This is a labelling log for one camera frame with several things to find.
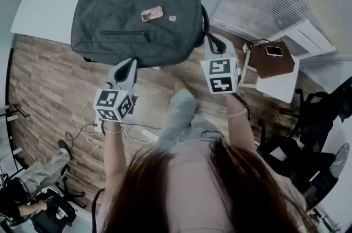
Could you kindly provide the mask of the person's pale pink shirt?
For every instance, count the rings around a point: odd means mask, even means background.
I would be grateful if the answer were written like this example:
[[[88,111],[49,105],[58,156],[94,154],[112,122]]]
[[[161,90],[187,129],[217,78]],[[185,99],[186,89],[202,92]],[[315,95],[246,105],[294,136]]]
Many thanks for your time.
[[[222,140],[135,155],[106,187],[98,233],[310,233],[306,203],[257,154]]]

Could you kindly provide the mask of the dark round table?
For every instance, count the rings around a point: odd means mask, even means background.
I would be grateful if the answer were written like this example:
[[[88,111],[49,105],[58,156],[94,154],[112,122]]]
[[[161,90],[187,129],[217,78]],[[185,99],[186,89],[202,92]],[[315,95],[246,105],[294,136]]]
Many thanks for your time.
[[[345,143],[341,146],[339,151],[335,154],[335,160],[329,167],[329,173],[332,176],[333,184],[335,185],[346,165],[350,151],[350,144]]]

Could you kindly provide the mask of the white-edged smartphone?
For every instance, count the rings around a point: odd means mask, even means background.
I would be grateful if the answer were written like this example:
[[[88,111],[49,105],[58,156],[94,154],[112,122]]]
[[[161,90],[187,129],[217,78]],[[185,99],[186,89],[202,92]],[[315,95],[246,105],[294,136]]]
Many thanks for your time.
[[[265,51],[268,56],[282,57],[283,51],[280,47],[276,46],[265,46]]]

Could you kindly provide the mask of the small colourful card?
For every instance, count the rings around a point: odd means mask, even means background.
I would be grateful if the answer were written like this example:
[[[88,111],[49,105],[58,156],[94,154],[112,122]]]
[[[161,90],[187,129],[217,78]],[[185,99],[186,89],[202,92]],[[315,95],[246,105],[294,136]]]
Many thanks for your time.
[[[155,20],[161,17],[163,17],[163,9],[161,6],[153,7],[151,9],[143,10],[141,12],[141,20],[143,22]]]

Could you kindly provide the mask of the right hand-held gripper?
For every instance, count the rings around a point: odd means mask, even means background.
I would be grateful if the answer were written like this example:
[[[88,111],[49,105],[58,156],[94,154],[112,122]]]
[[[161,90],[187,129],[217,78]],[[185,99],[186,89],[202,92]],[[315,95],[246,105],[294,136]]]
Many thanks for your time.
[[[200,64],[210,94],[235,93],[241,69],[233,43],[222,35],[208,34],[203,45],[205,57]]]

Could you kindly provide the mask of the brown leather bag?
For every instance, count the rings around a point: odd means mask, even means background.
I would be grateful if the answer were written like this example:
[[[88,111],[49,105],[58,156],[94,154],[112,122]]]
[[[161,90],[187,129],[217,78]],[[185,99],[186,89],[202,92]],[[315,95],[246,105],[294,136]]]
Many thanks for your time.
[[[268,56],[265,51],[265,46],[280,47],[283,51],[283,56]],[[292,55],[283,41],[256,44],[250,48],[250,53],[251,65],[254,66],[261,79],[288,74],[294,69]]]

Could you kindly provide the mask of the person's left forearm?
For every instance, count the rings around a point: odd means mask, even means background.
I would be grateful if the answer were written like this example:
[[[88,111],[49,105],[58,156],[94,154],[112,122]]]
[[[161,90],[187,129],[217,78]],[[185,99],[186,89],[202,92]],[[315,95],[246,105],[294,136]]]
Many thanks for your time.
[[[110,201],[114,197],[127,170],[122,132],[123,130],[118,122],[108,121],[105,125],[105,201]]]

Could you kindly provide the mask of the rolling whiteboard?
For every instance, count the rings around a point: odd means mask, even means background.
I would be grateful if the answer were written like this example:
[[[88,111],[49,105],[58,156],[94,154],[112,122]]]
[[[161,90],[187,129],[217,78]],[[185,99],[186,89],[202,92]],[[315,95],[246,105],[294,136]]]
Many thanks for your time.
[[[30,113],[25,112],[17,103],[0,107],[0,112],[0,122],[5,122],[6,126],[7,139],[10,148],[10,156],[12,157],[14,162],[14,166],[16,169],[15,172],[18,173],[19,171],[23,170],[23,166],[25,165],[25,163],[21,163],[16,159],[16,155],[19,154],[23,149],[14,147],[12,122],[15,122],[20,118],[26,119],[30,116]]]

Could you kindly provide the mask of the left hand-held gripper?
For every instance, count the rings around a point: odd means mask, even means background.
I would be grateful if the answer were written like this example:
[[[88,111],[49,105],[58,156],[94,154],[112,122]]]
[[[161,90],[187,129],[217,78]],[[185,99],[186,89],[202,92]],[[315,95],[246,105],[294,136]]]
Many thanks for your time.
[[[133,114],[136,97],[132,88],[136,83],[138,60],[126,59],[118,63],[109,73],[109,79],[96,92],[93,108],[100,121],[122,122],[128,114]]]

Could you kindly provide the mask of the white side table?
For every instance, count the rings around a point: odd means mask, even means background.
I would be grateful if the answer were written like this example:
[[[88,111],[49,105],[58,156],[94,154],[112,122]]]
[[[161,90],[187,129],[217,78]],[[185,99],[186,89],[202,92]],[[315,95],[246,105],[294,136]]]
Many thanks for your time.
[[[267,97],[283,101],[287,104],[291,103],[298,78],[300,60],[292,56],[294,69],[291,73],[269,77],[267,79],[261,79],[258,76],[255,84],[247,84],[244,82],[246,72],[248,70],[256,72],[254,68],[249,66],[250,55],[250,51],[247,51],[243,69],[241,70],[239,86],[243,88],[253,88]]]

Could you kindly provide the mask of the person's grey trousers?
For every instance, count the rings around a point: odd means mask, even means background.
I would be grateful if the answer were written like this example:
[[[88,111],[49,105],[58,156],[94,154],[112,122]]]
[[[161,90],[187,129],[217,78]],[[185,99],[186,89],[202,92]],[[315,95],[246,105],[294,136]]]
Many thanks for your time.
[[[220,130],[195,113],[196,99],[182,81],[175,83],[166,123],[158,139],[158,147],[170,149],[180,142],[224,139]]]

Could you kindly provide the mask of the black office chair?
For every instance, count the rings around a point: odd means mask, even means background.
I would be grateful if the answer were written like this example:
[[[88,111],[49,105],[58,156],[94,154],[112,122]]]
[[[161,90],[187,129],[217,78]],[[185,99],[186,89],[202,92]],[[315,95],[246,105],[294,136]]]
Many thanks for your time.
[[[302,89],[297,89],[300,96],[298,122],[293,131],[300,131],[300,142],[305,146],[320,145],[322,149],[333,121],[341,121],[352,116],[352,77],[344,81],[332,93],[316,92],[304,98]]]
[[[46,210],[40,210],[30,217],[37,233],[63,233],[64,228],[71,227],[76,219],[76,210],[71,204],[74,203],[82,209],[86,208],[85,204],[78,201],[78,198],[84,197],[86,193],[84,191],[74,193],[68,189],[66,172],[69,170],[70,167],[65,165],[60,171],[60,176],[31,201],[31,204],[44,201],[47,205]],[[58,209],[65,211],[67,217],[58,220],[56,218]]]
[[[338,182],[330,169],[336,155],[300,148],[291,137],[267,138],[261,119],[258,125],[261,127],[259,155],[275,172],[289,178],[310,203],[321,201]]]

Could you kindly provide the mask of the person's right forearm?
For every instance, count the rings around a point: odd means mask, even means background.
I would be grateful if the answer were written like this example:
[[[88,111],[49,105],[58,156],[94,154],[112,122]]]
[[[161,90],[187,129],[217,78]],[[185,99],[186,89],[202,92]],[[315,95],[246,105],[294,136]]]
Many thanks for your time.
[[[256,152],[255,138],[247,118],[247,109],[232,95],[226,95],[225,100],[230,145]]]

